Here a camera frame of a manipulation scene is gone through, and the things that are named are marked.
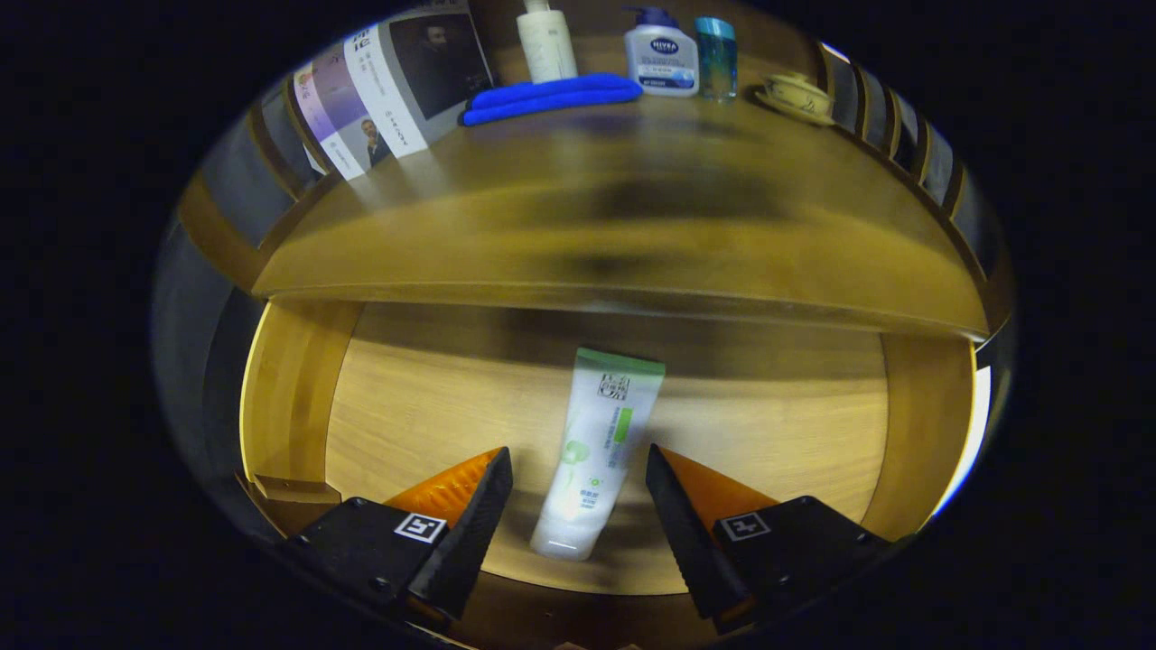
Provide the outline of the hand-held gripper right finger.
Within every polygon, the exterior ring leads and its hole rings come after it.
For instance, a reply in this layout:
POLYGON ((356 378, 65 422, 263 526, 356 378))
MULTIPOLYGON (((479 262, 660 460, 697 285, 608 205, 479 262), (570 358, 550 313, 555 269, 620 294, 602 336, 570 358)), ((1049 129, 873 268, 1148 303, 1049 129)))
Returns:
POLYGON ((817 497, 779 501, 660 445, 649 494, 701 618, 725 635, 780 625, 892 556, 817 497))

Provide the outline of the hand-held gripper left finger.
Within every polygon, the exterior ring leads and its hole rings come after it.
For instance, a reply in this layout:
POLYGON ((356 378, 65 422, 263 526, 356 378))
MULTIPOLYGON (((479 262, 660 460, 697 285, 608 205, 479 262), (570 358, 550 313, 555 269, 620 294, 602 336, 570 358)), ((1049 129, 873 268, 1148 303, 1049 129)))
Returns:
POLYGON ((442 631, 464 616, 513 482, 499 446, 385 503, 347 498, 286 539, 286 564, 372 616, 442 631))

